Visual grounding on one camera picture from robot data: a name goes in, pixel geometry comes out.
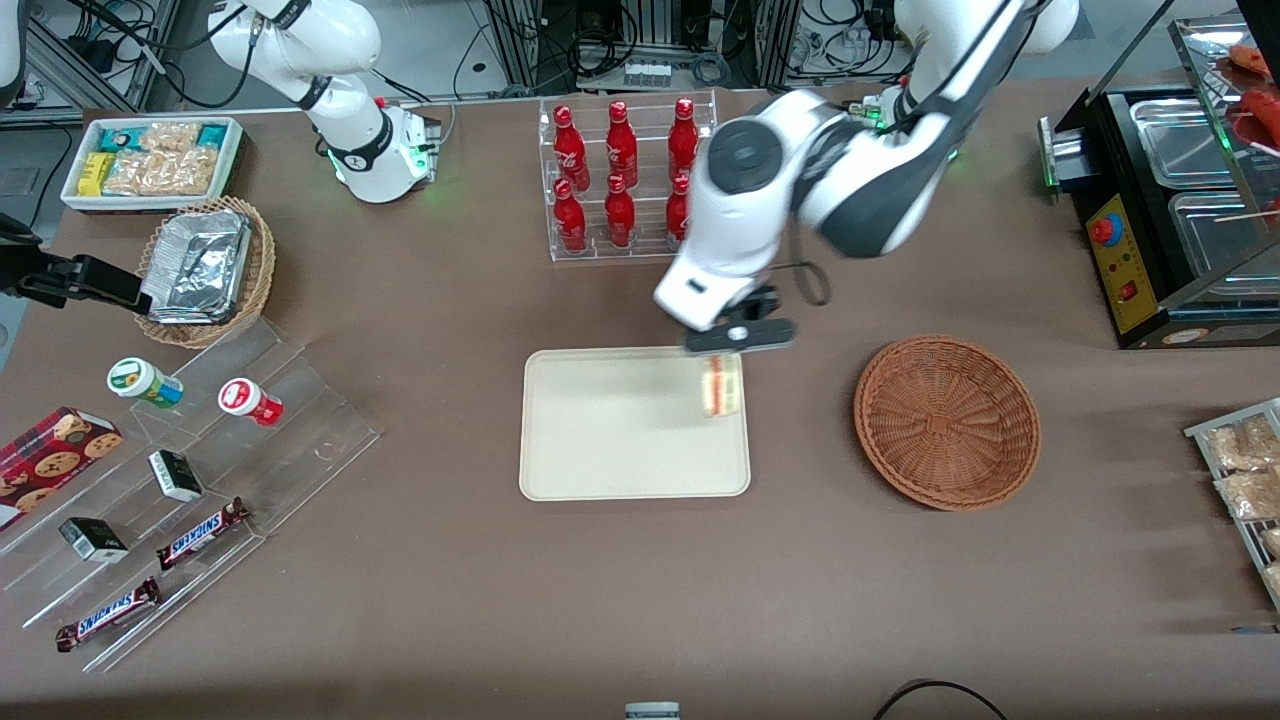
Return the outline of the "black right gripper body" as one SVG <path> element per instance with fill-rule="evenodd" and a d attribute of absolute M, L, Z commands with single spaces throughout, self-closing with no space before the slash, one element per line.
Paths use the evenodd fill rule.
<path fill-rule="evenodd" d="M 41 304 L 70 299 L 67 278 L 52 266 L 64 263 L 42 250 L 42 240 L 23 222 L 1 213 L 1 292 Z"/>

